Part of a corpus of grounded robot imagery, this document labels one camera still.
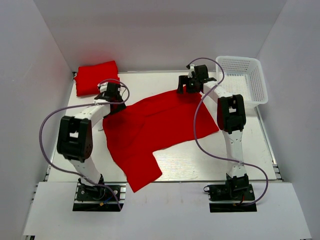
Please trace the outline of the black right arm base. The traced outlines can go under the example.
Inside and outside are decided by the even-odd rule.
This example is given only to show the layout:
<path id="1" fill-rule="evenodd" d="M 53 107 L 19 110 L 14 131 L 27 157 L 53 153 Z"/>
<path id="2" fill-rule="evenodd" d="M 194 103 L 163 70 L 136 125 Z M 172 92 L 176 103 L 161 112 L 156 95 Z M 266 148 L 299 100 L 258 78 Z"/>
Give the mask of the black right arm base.
<path id="1" fill-rule="evenodd" d="M 226 176 L 224 184 L 209 184 L 203 188 L 208 194 L 211 213 L 253 213 L 257 211 L 253 186 L 247 174 Z"/>

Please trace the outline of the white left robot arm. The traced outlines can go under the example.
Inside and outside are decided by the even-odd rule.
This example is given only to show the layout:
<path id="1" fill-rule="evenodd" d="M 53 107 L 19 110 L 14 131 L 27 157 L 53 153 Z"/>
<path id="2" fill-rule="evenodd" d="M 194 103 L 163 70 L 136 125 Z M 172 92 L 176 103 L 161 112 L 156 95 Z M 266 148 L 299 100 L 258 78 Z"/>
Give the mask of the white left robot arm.
<path id="1" fill-rule="evenodd" d="M 99 94 L 93 103 L 81 112 L 60 120 L 57 152 L 68 160 L 80 177 L 79 182 L 86 186 L 101 185 L 103 176 L 93 160 L 93 127 L 105 117 L 114 115 L 126 108 L 121 89 L 128 88 L 115 79 L 105 80 L 97 85 Z"/>

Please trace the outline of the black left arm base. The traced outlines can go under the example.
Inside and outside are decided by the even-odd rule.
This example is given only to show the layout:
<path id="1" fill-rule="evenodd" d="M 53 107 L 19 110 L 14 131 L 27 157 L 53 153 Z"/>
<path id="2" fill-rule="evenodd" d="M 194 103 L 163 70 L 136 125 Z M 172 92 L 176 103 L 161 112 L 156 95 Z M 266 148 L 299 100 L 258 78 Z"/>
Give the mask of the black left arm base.
<path id="1" fill-rule="evenodd" d="M 105 183 L 103 176 L 100 177 L 99 184 L 85 185 L 82 179 L 78 179 L 74 201 L 73 212 L 120 212 L 125 203 L 126 185 L 124 183 Z"/>

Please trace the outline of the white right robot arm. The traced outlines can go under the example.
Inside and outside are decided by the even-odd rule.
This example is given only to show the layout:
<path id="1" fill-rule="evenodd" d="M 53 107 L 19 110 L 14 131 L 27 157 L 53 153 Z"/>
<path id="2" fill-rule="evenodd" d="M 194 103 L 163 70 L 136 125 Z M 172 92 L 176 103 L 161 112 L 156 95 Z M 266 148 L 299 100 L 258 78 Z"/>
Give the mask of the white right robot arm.
<path id="1" fill-rule="evenodd" d="M 223 87 L 220 82 L 209 77 L 206 65 L 187 65 L 188 75 L 179 76 L 177 93 L 183 94 L 184 87 L 189 94 L 204 92 L 204 86 L 209 82 L 215 82 L 211 89 L 204 93 L 205 97 L 210 97 L 217 103 L 216 120 L 218 128 L 222 131 L 225 140 L 227 157 L 215 156 L 205 151 L 199 144 L 196 134 L 196 118 L 198 111 L 203 103 L 200 100 L 193 117 L 193 134 L 197 146 L 210 157 L 218 160 L 228 161 L 228 172 L 226 182 L 236 190 L 247 188 L 249 177 L 245 169 L 243 160 L 242 136 L 246 124 L 246 112 L 243 96 L 231 94 Z"/>

